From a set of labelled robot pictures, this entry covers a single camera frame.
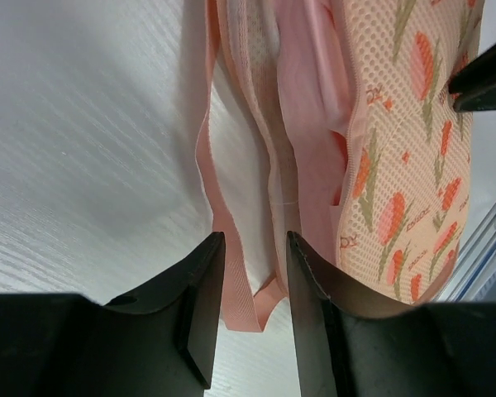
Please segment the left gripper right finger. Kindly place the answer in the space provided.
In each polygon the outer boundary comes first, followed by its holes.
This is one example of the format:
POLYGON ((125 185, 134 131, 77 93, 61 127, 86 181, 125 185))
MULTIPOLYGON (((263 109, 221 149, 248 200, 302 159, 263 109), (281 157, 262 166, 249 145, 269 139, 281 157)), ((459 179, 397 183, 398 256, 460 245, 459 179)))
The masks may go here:
POLYGON ((385 335, 345 327, 360 315, 394 315, 397 305, 321 258, 296 232, 287 267, 298 377, 303 396, 395 396, 397 364, 385 335))

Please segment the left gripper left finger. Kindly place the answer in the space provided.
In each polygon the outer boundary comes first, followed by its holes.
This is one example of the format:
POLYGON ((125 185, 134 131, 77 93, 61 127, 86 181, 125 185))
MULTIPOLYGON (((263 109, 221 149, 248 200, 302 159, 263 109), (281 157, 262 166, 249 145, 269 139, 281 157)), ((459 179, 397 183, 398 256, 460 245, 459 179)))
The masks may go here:
POLYGON ((119 390, 208 390, 225 270, 213 232, 184 259, 112 299, 109 364, 119 390))

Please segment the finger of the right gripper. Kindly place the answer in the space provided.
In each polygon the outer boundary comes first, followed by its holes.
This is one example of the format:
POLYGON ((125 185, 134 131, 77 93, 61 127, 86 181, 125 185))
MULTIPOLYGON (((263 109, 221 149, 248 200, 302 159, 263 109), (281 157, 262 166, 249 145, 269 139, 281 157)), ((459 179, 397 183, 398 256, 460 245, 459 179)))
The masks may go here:
POLYGON ((448 92, 457 94, 455 112, 496 111, 496 44, 455 74, 448 92))

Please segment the pink bra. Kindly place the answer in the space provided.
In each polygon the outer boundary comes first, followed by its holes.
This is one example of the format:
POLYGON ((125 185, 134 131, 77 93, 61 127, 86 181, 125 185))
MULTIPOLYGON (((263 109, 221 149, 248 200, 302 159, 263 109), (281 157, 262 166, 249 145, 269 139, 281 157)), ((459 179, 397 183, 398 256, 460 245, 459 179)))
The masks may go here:
POLYGON ((298 174, 303 237, 335 261, 338 213, 354 103, 341 11, 334 1, 277 1, 277 77, 285 131, 298 174))

